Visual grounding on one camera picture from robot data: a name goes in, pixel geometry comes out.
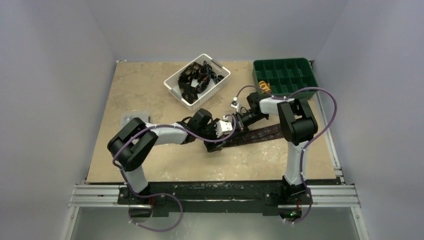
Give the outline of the maroon blue floral tie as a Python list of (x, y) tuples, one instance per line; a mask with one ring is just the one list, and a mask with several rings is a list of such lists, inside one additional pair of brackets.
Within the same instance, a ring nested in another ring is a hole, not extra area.
[(231, 148), (242, 145), (267, 142), (284, 138), (279, 124), (270, 125), (254, 130), (236, 131), (229, 140), (226, 140), (223, 148)]

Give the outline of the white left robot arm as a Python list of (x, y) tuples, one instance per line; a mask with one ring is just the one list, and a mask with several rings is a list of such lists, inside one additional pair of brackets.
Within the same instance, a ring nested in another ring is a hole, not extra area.
[(213, 119), (211, 113), (203, 108), (173, 124), (152, 124), (135, 117), (109, 141), (107, 149), (113, 157), (112, 163), (132, 188), (130, 199), (142, 205), (149, 199), (143, 162), (154, 146), (184, 145), (201, 139), (207, 151), (213, 152), (221, 149), (225, 143), (222, 137), (232, 131), (230, 122)]

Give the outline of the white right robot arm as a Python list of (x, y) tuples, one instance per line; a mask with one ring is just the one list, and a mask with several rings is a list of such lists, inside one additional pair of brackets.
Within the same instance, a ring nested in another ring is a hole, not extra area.
[[(249, 109), (242, 110), (237, 97), (231, 102), (236, 109), (235, 133), (229, 145), (238, 146), (284, 138), (287, 142), (287, 165), (282, 177), (282, 200), (294, 203), (306, 191), (304, 169), (307, 144), (318, 131), (318, 124), (305, 99), (276, 97), (261, 98), (257, 92), (247, 97)], [(249, 126), (270, 115), (278, 116), (279, 123), (250, 130)]]

